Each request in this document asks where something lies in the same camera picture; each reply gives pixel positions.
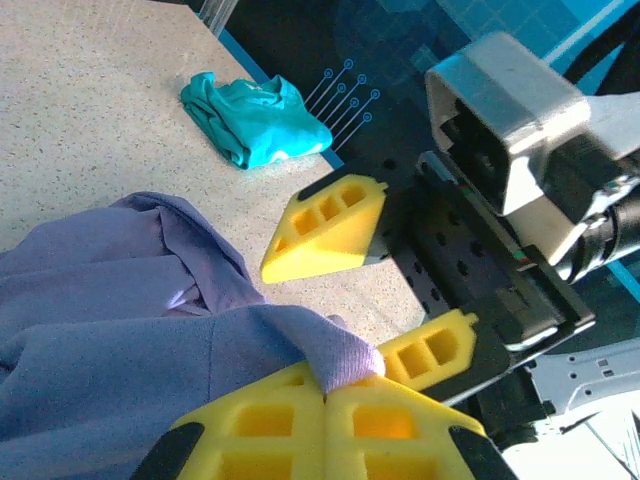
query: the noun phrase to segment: crumpled towel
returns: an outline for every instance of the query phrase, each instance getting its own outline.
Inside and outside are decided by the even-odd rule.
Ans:
[[[300,92],[277,75],[258,85],[235,80],[214,86],[215,75],[200,73],[180,99],[191,118],[227,160],[247,170],[279,160],[322,152],[331,131],[311,115]]]
[[[324,391],[380,353],[269,305],[185,200],[137,193],[0,253],[0,478],[129,478],[180,416],[306,358]]]

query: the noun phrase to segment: lavender fabric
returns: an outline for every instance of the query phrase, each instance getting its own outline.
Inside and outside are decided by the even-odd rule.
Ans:
[[[185,200],[41,225],[0,253],[0,478],[128,478],[177,418],[304,358],[326,392],[384,371],[336,322],[267,304]]]

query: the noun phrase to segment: purple cloth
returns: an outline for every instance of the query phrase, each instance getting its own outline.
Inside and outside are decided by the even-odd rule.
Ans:
[[[304,358],[325,391],[384,371],[336,323],[266,304],[185,200],[41,225],[0,254],[0,478],[128,478],[177,418]]]

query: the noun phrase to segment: teal cloth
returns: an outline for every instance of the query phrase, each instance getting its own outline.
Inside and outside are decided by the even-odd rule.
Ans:
[[[311,115],[300,92],[277,75],[258,85],[235,80],[214,86],[200,73],[180,99],[191,118],[229,161],[247,170],[327,149],[331,131]]]

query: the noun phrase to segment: speckled countertop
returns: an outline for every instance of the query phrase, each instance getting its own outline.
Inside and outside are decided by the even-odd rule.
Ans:
[[[422,311],[388,262],[262,285],[262,255],[319,156],[242,172],[183,111],[189,78],[249,78],[186,6],[145,0],[0,0],[0,250],[35,225],[139,190],[187,198],[245,256],[274,303],[342,315],[379,343]]]

